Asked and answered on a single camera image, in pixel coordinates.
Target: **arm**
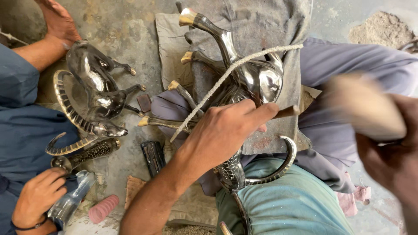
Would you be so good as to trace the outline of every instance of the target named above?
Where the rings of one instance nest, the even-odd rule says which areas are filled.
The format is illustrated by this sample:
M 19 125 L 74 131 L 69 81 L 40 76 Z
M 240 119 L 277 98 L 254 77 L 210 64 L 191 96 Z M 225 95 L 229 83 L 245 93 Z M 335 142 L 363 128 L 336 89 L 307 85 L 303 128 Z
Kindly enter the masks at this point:
M 51 168 L 29 180 L 20 193 L 12 215 L 12 222 L 18 228 L 30 228 L 44 221 L 44 213 L 67 193 L 64 186 L 66 174 L 62 168 Z M 16 230 L 18 235 L 47 235 L 57 231 L 51 220 L 28 231 Z
M 408 234 L 418 234 L 418 99 L 392 95 L 408 129 L 400 143 L 378 146 L 356 134 L 367 173 L 401 202 Z
M 55 0 L 35 0 L 42 10 L 48 32 L 31 45 L 13 49 L 39 72 L 63 57 L 81 37 L 68 11 Z
M 251 100 L 210 108 L 173 159 L 135 196 L 121 221 L 120 234 L 160 234 L 171 207 L 187 188 L 229 159 L 278 110 L 275 103 L 256 109 Z

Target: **black tool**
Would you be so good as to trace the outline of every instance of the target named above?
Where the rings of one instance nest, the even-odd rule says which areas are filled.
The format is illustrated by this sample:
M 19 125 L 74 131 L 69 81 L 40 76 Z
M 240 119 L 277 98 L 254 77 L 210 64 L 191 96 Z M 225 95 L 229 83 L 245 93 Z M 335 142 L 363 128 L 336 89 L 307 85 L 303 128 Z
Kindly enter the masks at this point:
M 163 148 L 159 142 L 146 141 L 141 144 L 151 178 L 154 178 L 166 165 Z

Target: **clear plastic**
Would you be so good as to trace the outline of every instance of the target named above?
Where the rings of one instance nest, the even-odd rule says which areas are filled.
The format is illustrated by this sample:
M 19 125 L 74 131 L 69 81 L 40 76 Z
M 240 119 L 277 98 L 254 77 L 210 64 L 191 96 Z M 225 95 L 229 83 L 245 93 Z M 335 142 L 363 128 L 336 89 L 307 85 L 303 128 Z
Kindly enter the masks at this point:
M 80 171 L 76 176 L 79 185 L 78 188 L 65 194 L 48 211 L 48 217 L 55 222 L 59 222 L 60 220 L 63 223 L 64 229 L 80 205 L 81 200 L 96 181 L 94 173 L 86 170 Z

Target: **pink cloth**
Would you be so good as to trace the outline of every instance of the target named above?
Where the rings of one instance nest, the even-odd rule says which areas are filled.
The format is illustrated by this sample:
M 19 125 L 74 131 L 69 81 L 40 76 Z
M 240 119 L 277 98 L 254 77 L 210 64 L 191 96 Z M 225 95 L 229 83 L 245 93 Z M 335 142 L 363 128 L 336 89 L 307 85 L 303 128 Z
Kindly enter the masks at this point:
M 119 204 L 119 197 L 110 195 L 89 210 L 89 218 L 94 224 L 102 222 L 105 217 Z
M 364 202 L 367 199 L 372 198 L 372 188 L 364 186 L 356 186 L 356 191 L 354 193 L 345 194 L 340 192 L 335 192 L 338 197 L 339 205 L 344 212 L 345 216 L 354 216 L 358 213 L 356 206 L 356 201 Z

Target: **sand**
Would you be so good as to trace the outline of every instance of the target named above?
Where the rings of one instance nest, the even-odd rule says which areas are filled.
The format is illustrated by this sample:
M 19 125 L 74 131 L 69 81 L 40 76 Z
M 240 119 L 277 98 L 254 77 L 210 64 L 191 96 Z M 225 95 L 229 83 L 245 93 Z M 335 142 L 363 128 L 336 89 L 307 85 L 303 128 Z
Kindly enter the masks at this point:
M 379 44 L 399 49 L 416 36 L 397 16 L 379 11 L 363 24 L 351 28 L 348 38 L 352 43 Z

